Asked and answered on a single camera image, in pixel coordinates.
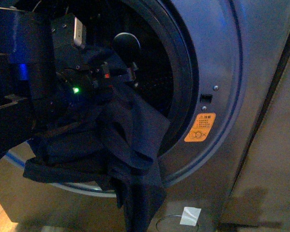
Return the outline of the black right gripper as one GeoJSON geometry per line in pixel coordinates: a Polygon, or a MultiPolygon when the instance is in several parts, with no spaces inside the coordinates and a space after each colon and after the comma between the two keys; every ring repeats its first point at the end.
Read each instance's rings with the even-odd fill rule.
{"type": "Polygon", "coordinates": [[[93,95],[99,89],[136,79],[137,38],[122,32],[111,47],[73,42],[74,14],[66,14],[51,22],[58,77],[75,94],[93,95]]]}

